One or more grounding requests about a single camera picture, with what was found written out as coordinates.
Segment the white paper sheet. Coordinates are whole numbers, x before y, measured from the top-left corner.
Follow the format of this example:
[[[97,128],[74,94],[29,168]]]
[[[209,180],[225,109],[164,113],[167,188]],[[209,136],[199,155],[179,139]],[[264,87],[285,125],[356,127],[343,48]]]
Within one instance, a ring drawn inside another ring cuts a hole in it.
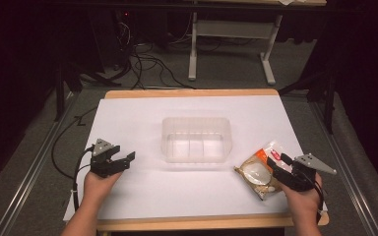
[[[228,119],[232,149],[225,162],[166,162],[161,128],[168,117]],[[284,194],[260,200],[234,169],[270,141],[291,157],[302,153],[276,95],[103,99],[88,142],[97,139],[119,145],[121,156],[136,154],[101,208],[101,220],[286,213]]]

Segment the clear snack packet orange label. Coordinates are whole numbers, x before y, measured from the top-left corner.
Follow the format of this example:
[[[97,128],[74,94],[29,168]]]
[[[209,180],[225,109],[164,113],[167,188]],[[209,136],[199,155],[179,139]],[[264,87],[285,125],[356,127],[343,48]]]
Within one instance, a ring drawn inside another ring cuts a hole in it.
[[[272,159],[282,169],[290,170],[281,160],[282,153],[284,153],[284,147],[277,141],[271,141],[258,149],[239,167],[234,167],[234,171],[262,201],[268,195],[281,190],[279,181],[272,175],[272,169],[267,165],[267,159]]]

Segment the person's left hand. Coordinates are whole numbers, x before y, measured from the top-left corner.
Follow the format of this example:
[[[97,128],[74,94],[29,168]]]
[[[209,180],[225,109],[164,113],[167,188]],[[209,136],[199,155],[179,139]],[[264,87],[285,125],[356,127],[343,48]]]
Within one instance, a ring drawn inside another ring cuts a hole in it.
[[[122,173],[119,172],[102,178],[93,172],[89,172],[85,177],[82,204],[100,207],[121,175]]]

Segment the metal floor rail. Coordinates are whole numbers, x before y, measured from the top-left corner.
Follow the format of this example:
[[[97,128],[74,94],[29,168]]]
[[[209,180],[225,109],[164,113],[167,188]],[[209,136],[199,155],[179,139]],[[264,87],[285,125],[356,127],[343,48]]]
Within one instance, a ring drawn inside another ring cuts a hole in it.
[[[324,123],[324,116],[320,106],[315,102],[311,102],[309,106],[312,113],[315,115],[319,126],[322,128],[330,149],[334,154],[334,162],[338,171],[338,175],[341,177],[342,182],[346,187],[348,196],[350,197],[350,200],[353,204],[354,209],[356,210],[356,213],[359,217],[360,222],[362,223],[365,232],[368,236],[377,236],[378,227],[372,217],[372,213],[367,204],[367,200],[362,195],[360,188],[357,186],[357,183],[351,174],[346,159],[343,156],[338,143],[336,142],[334,136],[329,133],[328,128]]]
[[[77,100],[78,94],[76,92],[69,92],[67,95],[62,95],[61,98],[65,102],[65,110],[61,112],[60,117],[54,121],[41,144],[38,153],[35,155],[28,172],[23,181],[19,185],[17,192],[9,203],[5,213],[0,219],[0,236],[8,236],[11,231],[20,211],[22,210],[35,182],[38,178],[44,163],[47,160],[47,153],[54,144],[60,127],[62,126],[67,113],[71,110]]]

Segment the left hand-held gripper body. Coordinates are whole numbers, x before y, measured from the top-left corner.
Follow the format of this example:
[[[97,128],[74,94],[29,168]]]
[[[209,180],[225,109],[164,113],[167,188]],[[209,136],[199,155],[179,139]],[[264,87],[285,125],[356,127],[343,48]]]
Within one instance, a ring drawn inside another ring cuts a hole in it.
[[[106,178],[113,174],[123,172],[130,168],[129,166],[117,166],[113,164],[112,157],[107,157],[106,152],[113,148],[114,145],[103,140],[97,139],[93,145],[92,157],[91,157],[91,172],[97,174],[102,178]]]

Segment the white metal desk frame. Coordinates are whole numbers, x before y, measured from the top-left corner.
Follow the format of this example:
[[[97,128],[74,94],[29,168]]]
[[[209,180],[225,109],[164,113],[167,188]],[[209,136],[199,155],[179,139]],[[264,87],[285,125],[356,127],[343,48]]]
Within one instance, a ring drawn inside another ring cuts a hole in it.
[[[267,40],[267,49],[259,53],[267,84],[274,86],[276,79],[270,63],[270,56],[281,27],[283,16],[277,15],[270,23],[249,23],[217,20],[199,20],[192,14],[191,51],[189,56],[188,80],[197,78],[197,38],[215,36]]]

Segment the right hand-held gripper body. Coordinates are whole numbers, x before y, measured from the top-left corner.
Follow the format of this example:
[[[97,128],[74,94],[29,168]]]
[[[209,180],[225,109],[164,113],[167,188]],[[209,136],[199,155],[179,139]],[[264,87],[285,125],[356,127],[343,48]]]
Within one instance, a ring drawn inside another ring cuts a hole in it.
[[[316,172],[323,171],[332,175],[337,174],[337,170],[324,163],[311,153],[303,154],[293,158],[293,164],[287,165],[290,170],[286,181],[282,184],[290,187],[296,192],[305,192],[315,187]]]

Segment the black metal stand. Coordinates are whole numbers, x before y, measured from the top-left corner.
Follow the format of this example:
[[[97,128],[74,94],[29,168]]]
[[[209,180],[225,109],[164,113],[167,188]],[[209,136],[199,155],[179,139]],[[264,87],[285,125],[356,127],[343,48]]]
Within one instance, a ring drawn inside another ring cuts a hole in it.
[[[72,92],[79,92],[83,86],[81,84],[80,73],[74,63],[60,63],[55,71],[55,91],[56,91],[56,121],[60,121],[65,112],[65,89],[67,86]]]
[[[290,84],[278,90],[279,95],[286,95],[294,90],[308,89],[306,94],[307,100],[310,102],[317,102],[323,100],[324,113],[323,122],[327,131],[333,133],[333,111],[334,95],[336,86],[336,75],[333,72],[317,72],[314,75],[300,79],[299,81]]]

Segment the clear plastic container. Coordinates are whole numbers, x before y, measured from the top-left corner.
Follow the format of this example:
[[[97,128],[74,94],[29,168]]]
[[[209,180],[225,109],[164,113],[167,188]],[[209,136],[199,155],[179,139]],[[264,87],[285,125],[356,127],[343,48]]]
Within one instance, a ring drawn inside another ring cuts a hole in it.
[[[232,149],[231,125],[223,117],[162,120],[161,151],[169,163],[224,163]]]

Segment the person's right hand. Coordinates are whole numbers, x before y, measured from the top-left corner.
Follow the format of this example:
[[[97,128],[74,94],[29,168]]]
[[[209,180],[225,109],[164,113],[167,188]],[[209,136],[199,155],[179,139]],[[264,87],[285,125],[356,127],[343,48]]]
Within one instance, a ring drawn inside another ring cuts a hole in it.
[[[294,222],[317,222],[316,218],[321,200],[315,189],[305,192],[296,192],[284,184],[281,184],[281,188],[286,195],[289,210]]]

